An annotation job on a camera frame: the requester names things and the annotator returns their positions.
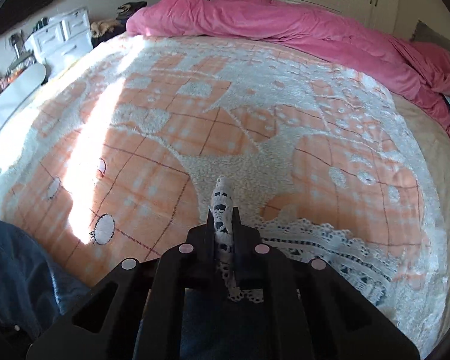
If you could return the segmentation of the blue denim pants lace hem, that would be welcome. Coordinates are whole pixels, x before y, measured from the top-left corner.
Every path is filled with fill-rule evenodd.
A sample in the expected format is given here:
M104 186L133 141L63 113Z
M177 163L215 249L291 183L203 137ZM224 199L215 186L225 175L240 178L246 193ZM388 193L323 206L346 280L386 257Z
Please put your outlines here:
M267 359L261 347L261 289L242 290L233 271L231 188L219 179L214 219L215 272L185 290L179 359ZM278 224L262 243L292 265L303 316L293 359L386 359L407 342L377 309L387 275L372 252L344 233L305 220ZM63 271L23 230L0 221L0 359L135 359L158 260L122 260L95 287Z

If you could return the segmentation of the orange white plush blanket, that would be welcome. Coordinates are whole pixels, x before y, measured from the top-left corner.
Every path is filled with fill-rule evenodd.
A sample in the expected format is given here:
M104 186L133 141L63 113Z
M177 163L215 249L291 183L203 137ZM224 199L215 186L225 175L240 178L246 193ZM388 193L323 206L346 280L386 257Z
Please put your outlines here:
M422 355L446 303L435 185L373 78L257 41L118 37L0 131L0 219L87 284L206 220L219 177L247 225L305 220L369 248L376 306Z

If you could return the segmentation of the beige bed sheet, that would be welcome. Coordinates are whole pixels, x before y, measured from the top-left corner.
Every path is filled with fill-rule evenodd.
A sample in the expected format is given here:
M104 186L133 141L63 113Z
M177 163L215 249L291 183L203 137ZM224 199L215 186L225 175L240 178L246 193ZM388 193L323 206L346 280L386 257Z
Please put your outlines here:
M447 275L448 292L445 310L438 330L438 340L441 341L450 329L450 138L446 131L421 109L397 94L393 94L397 111L405 119L410 131L424 155L428 170L433 178L441 214L445 221L447 235Z

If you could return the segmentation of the white rounded desk top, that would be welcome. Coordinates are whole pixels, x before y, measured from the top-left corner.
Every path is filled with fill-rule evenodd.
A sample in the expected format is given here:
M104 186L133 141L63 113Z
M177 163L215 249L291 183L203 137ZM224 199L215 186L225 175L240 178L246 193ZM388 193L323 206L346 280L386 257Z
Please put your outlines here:
M43 84L46 75L46 67L35 63L0 94L0 130L17 108Z

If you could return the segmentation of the pile of dark clothes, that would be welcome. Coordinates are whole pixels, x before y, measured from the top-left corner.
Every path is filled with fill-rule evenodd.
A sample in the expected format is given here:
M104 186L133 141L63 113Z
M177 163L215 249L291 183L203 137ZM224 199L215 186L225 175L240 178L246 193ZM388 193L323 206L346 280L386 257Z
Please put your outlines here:
M115 18L103 19L91 23L91 44L93 48L126 31L126 23L139 9L147 6L146 1L126 2L118 7Z

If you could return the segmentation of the pink duvet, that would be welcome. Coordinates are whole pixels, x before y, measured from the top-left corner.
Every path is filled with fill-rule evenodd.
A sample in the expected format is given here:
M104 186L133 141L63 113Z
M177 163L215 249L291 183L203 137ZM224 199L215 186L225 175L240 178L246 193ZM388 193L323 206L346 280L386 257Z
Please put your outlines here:
M127 20L133 35L268 41L367 74L450 138L450 52L364 27L321 7L278 0L161 0Z

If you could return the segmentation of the white drawer cabinet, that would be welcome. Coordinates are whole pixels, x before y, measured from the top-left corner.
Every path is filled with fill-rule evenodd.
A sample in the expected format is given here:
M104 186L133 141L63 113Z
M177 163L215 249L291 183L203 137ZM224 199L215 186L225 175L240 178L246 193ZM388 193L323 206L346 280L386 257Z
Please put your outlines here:
M93 49L87 8L52 17L26 39L25 49L45 66L48 79L57 76Z

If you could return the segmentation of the grey headboard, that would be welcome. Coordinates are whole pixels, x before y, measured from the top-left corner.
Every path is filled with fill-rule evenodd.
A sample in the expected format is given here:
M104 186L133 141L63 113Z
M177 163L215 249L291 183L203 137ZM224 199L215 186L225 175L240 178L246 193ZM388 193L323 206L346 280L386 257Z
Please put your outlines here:
M450 53L450 40L428 27L427 24L424 24L421 20L416 24L415 31L410 40L412 42L433 43Z

